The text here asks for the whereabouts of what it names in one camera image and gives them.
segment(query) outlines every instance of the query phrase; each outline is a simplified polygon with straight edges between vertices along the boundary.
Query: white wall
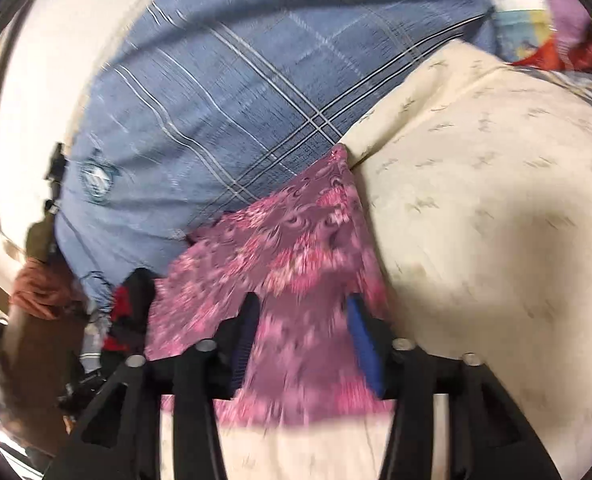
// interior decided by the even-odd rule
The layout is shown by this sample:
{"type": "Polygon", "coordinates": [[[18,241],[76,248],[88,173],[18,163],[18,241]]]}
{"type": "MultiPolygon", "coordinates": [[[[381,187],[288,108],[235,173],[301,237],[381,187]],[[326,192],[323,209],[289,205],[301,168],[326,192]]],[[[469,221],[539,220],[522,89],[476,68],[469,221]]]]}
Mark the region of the white wall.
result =
{"type": "MultiPolygon", "coordinates": [[[[41,217],[55,142],[68,136],[90,78],[147,1],[35,0],[0,99],[0,224],[19,247],[41,217]]],[[[0,286],[9,290],[18,263],[1,258],[0,286]]]]}

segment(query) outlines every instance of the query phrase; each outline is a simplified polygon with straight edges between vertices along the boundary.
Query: metal screw head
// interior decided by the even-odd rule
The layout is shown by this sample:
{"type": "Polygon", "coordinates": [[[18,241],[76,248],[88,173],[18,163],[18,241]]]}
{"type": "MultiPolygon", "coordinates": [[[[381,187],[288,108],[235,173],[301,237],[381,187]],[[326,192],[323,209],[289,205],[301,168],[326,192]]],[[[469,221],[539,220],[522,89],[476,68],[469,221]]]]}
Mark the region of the metal screw head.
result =
{"type": "Polygon", "coordinates": [[[140,368],[143,364],[145,364],[147,360],[145,359],[144,355],[134,354],[127,357],[125,364],[129,368],[140,368]]]}
{"type": "Polygon", "coordinates": [[[211,352],[212,350],[215,350],[217,346],[218,345],[216,345],[214,339],[201,339],[196,343],[196,349],[199,352],[211,352]]]}
{"type": "Polygon", "coordinates": [[[476,354],[472,353],[464,354],[462,356],[462,360],[467,366],[480,366],[482,364],[482,359],[480,359],[480,357],[478,357],[476,354]]]}
{"type": "Polygon", "coordinates": [[[408,350],[413,350],[415,348],[415,343],[410,339],[399,337],[391,341],[391,346],[394,350],[405,352],[408,350]]]}

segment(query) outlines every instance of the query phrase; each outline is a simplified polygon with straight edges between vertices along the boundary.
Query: blue plaid fabric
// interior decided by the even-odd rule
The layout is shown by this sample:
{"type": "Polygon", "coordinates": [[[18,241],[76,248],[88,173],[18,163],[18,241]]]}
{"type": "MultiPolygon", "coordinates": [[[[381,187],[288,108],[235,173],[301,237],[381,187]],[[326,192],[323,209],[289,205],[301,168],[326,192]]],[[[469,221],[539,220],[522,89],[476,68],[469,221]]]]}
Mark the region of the blue plaid fabric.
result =
{"type": "Polygon", "coordinates": [[[154,0],[93,82],[58,245],[99,306],[185,232],[323,156],[447,41],[493,52],[488,0],[154,0]]]}

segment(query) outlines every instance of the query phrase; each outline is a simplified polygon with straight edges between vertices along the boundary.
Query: blue cloth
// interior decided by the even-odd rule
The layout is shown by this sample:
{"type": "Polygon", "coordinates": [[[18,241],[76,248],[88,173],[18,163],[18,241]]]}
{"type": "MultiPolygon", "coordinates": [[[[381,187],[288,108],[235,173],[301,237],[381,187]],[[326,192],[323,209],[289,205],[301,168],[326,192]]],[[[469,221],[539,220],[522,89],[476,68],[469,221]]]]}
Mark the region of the blue cloth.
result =
{"type": "Polygon", "coordinates": [[[323,156],[453,38],[495,50],[488,0],[154,0],[96,76],[58,245],[99,306],[185,232],[323,156]]]}

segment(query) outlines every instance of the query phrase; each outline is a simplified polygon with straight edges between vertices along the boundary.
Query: pink floral fabric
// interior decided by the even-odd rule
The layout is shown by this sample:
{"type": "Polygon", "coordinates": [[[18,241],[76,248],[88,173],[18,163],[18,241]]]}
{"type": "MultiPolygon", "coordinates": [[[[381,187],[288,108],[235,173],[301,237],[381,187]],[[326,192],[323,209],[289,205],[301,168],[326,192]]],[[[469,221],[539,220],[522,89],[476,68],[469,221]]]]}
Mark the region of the pink floral fabric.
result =
{"type": "Polygon", "coordinates": [[[338,145],[284,189],[196,231],[157,281],[149,359],[212,336],[248,291],[263,302],[245,383],[231,401],[217,401],[221,424],[302,425],[391,408],[367,389],[343,312],[358,291],[377,314],[385,310],[346,158],[338,145]]]}

